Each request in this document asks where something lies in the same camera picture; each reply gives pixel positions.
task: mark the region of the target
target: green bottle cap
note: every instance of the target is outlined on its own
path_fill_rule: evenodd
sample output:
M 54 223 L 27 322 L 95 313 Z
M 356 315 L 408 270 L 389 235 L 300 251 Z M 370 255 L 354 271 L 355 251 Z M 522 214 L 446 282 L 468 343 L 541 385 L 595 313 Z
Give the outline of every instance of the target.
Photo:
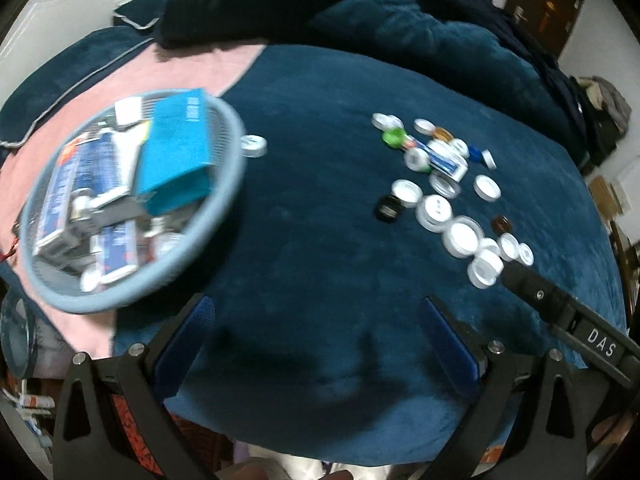
M 382 141 L 395 150 L 402 146 L 402 142 L 406 137 L 406 132 L 402 128 L 393 128 L 382 134 Z

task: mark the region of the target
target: blue wire basket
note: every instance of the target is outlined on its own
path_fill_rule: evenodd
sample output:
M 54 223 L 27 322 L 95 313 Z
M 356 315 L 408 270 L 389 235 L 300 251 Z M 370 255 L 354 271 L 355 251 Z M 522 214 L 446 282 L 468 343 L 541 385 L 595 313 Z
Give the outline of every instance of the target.
M 143 118 L 152 117 L 155 103 L 160 99 L 184 91 L 186 90 L 170 89 L 142 94 Z M 213 192 L 183 229 L 184 238 L 177 247 L 169 251 L 162 260 L 142 266 L 128 278 L 101 292 L 83 292 L 80 289 L 79 276 L 60 270 L 33 254 L 40 211 L 60 150 L 51 157 L 40 173 L 22 212 L 18 246 L 19 256 L 31 285 L 46 303 L 71 314 L 92 314 L 121 308 L 169 284 L 196 259 L 225 219 L 241 187 L 245 168 L 241 147 L 244 126 L 240 117 L 231 106 L 219 98 L 208 96 L 207 107 L 214 153 Z M 98 123 L 113 114 L 113 107 L 102 111 L 69 135 L 64 144 L 80 133 L 97 132 L 100 129 Z

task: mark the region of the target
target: door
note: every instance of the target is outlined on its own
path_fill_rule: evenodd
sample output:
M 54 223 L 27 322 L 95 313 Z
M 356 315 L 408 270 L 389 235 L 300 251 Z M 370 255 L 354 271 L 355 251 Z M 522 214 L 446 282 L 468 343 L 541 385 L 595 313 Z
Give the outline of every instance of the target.
M 507 0 L 504 9 L 556 57 L 569 39 L 584 0 Z

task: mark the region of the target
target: pink sheet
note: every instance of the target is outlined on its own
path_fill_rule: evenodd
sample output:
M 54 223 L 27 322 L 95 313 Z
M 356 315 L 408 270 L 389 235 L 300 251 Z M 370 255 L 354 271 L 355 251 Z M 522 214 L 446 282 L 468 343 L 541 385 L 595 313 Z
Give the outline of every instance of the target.
M 172 50 L 152 44 L 91 89 L 65 105 L 0 168 L 0 250 L 9 250 L 11 228 L 42 168 L 62 142 L 81 124 L 119 99 L 163 88 L 205 88 L 212 95 L 233 86 L 260 56 L 263 44 L 207 46 Z M 66 314 L 44 303 L 34 292 L 20 264 L 19 250 L 8 263 L 24 290 L 77 351 L 94 359 L 109 357 L 116 311 Z

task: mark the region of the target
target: metal screw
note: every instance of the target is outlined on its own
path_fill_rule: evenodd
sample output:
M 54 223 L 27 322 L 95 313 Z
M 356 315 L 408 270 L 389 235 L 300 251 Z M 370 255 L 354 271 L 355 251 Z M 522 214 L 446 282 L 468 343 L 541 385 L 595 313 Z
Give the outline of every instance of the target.
M 75 365 L 81 365 L 82 363 L 84 363 L 84 360 L 86 359 L 86 354 L 84 352 L 78 352 L 76 355 L 74 355 L 74 358 L 72 359 L 73 364 Z
M 492 354 L 498 354 L 500 355 L 502 352 L 504 352 L 504 345 L 500 342 L 500 341 L 491 341 L 488 345 L 487 348 L 489 349 L 489 352 L 491 352 Z
M 557 348 L 552 348 L 549 350 L 549 357 L 551 357 L 554 361 L 562 361 L 562 352 Z
M 129 347 L 129 355 L 132 357 L 138 357 L 139 355 L 142 355 L 142 352 L 144 351 L 145 346 L 142 343 L 133 343 L 133 345 Z

